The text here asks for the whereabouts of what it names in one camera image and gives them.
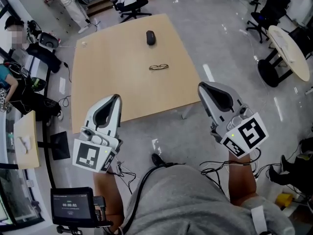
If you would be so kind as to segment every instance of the small display screen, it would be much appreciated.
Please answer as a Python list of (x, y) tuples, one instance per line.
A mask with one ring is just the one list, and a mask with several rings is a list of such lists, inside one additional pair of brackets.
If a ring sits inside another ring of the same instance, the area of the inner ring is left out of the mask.
[(55, 217), (91, 219), (87, 194), (53, 195)]

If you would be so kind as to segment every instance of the eyeglasses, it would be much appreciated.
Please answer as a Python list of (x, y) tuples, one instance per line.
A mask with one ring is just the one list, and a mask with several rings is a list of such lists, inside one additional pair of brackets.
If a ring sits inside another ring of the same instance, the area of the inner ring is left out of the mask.
[(151, 71), (156, 71), (156, 70), (163, 70), (163, 69), (167, 69), (169, 68), (169, 66), (167, 64), (163, 64), (163, 65), (151, 65), (149, 67), (149, 70)]

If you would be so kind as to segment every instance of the round white table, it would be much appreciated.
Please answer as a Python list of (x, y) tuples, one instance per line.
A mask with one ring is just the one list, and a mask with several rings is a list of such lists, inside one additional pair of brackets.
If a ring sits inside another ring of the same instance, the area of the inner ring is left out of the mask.
[[(285, 41), (285, 43), (287, 44), (286, 48), (293, 62), (290, 62), (289, 59), (285, 56), (283, 50), (275, 41), (274, 35), (281, 36), (283, 41)], [(273, 42), (275, 49), (271, 52), (270, 55), (268, 55), (266, 59), (260, 60), (258, 63), (258, 69), (263, 80), (268, 85), (272, 87), (277, 87), (280, 82), (282, 82), (292, 73), (294, 73), (303, 81), (308, 82), (310, 79), (310, 71), (307, 60), (305, 59), (305, 56), (303, 55), (299, 46), (291, 38), (291, 36), (281, 28), (271, 25), (268, 28), (268, 37)], [(273, 64), (271, 64), (270, 60), (278, 53), (280, 57)], [(285, 74), (279, 77), (277, 71), (275, 70), (275, 67), (282, 60), (285, 61), (290, 70), (288, 70)]]

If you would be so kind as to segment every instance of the gray floor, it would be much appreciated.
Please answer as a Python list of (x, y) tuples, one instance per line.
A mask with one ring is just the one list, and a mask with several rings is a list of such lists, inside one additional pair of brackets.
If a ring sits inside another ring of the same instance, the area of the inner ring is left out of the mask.
[[(277, 88), (263, 84), (256, 69), (257, 59), (266, 58), (270, 53), (268, 43), (259, 43), (258, 33), (251, 31), (245, 36), (239, 30), (246, 28), (250, 12), (254, 7), (250, 0), (150, 0), (142, 10), (153, 14), (166, 13), (179, 33), (197, 72), (202, 80), (207, 80), (203, 64), (207, 64), (215, 81), (234, 88), (253, 111), (259, 112), (269, 133), (269, 138), (261, 145), (260, 167), (279, 162), (280, 156), (291, 155), (298, 142), (310, 133), (312, 123), (313, 94), (304, 92), (313, 85), (305, 83), (295, 75), (283, 81)], [(115, 10), (105, 11), (92, 19), (101, 21), (99, 30), (121, 21)], [(294, 26), (287, 18), (279, 25), (286, 30)], [(77, 39), (95, 31), (91, 27), (83, 35), (75, 35), (63, 46), (75, 46)], [(75, 48), (64, 47), (57, 52), (72, 69)], [(66, 79), (65, 94), (59, 92), (60, 77)], [(68, 71), (61, 69), (50, 77), (48, 96), (59, 100), (70, 95)], [(70, 106), (62, 107), (64, 120), (55, 120), (50, 131), (67, 131), (70, 151), (73, 148)], [(124, 141), (118, 159), (127, 169), (140, 178), (152, 163), (152, 141), (157, 139), (161, 155), (166, 161), (187, 163), (198, 168), (206, 160), (224, 161), (227, 151), (210, 136), (211, 120), (202, 105), (196, 104), (189, 118), (182, 120), (183, 109), (175, 109), (160, 114), (127, 121), (121, 124), (120, 138)], [(52, 160), (52, 169), (57, 187), (93, 187), (92, 173), (71, 165), (71, 159)], [(228, 172), (220, 171), (222, 186), (227, 191)], [(132, 185), (134, 189), (138, 179)], [(117, 179), (124, 204), (130, 194), (120, 179)], [(274, 200), (281, 187), (271, 183), (262, 173), (257, 181), (258, 193)]]

